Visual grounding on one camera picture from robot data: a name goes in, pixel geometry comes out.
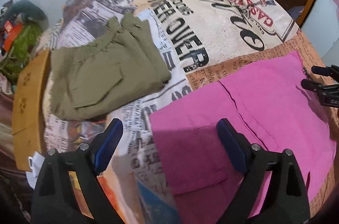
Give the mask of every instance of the silver bolt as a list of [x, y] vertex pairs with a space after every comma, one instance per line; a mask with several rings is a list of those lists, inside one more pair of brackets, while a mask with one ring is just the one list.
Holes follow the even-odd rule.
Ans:
[[84, 144], [81, 144], [81, 145], [80, 145], [80, 149], [81, 149], [81, 150], [86, 150], [86, 149], [88, 149], [88, 148], [89, 148], [89, 144], [84, 143]]
[[285, 153], [286, 153], [288, 156], [293, 155], [293, 152], [292, 152], [291, 149], [285, 149]]
[[56, 152], [56, 149], [51, 148], [47, 153], [48, 153], [48, 155], [53, 155], [53, 154], [55, 154], [55, 152]]
[[252, 145], [252, 149], [255, 150], [255, 151], [258, 151], [258, 150], [261, 149], [261, 147], [260, 147], [260, 145], [258, 145], [258, 144], [253, 144], [253, 145]]

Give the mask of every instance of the folded pink fabric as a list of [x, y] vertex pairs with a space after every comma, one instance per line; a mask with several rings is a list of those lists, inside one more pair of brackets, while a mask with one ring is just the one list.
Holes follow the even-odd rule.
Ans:
[[[154, 141], [183, 223], [216, 223], [242, 180], [223, 148], [216, 124], [227, 118], [250, 143], [292, 149], [308, 198], [319, 191], [335, 156], [328, 120], [312, 92], [297, 52], [243, 67], [150, 116]], [[267, 174], [251, 216], [260, 212]]]

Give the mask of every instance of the bedsheet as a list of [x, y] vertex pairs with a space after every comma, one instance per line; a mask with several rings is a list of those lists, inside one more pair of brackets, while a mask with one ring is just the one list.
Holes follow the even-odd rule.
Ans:
[[[261, 58], [298, 50], [305, 70], [322, 62], [296, 23], [274, 0], [68, 0], [63, 23], [50, 33], [46, 46], [85, 45], [103, 34], [108, 19], [121, 18], [126, 12], [149, 21], [171, 80], [160, 92], [122, 106], [106, 120], [66, 122], [49, 111], [50, 75], [43, 103], [45, 142], [48, 149], [74, 150], [90, 142], [113, 118], [121, 119], [124, 134], [108, 168], [98, 178], [102, 188], [126, 223], [179, 223], [153, 142], [149, 115]], [[327, 111], [334, 131], [338, 128], [336, 112]], [[72, 177], [82, 212], [90, 216], [77, 179], [74, 174]], [[326, 187], [320, 191], [320, 201], [314, 201], [313, 211], [333, 187], [333, 169], [324, 179]]]

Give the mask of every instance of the folded green garment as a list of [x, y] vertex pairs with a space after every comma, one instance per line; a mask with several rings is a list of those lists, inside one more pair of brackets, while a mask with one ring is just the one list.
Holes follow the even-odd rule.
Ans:
[[171, 78], [152, 41], [148, 21], [128, 13], [110, 19], [106, 33], [88, 45], [52, 52], [51, 112], [64, 120], [107, 114], [158, 92]]

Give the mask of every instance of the red object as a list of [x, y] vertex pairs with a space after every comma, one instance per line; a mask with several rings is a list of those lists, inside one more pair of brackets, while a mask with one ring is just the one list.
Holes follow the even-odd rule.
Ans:
[[9, 34], [11, 30], [13, 30], [13, 25], [10, 21], [6, 21], [5, 25], [3, 26], [5, 31]]
[[5, 44], [3, 45], [3, 49], [6, 52], [8, 52], [11, 49], [13, 41], [16, 39], [18, 34], [21, 32], [21, 30], [22, 30], [22, 24], [18, 24], [15, 27], [12, 27], [12, 30], [10, 33], [8, 33], [7, 38], [5, 39]]

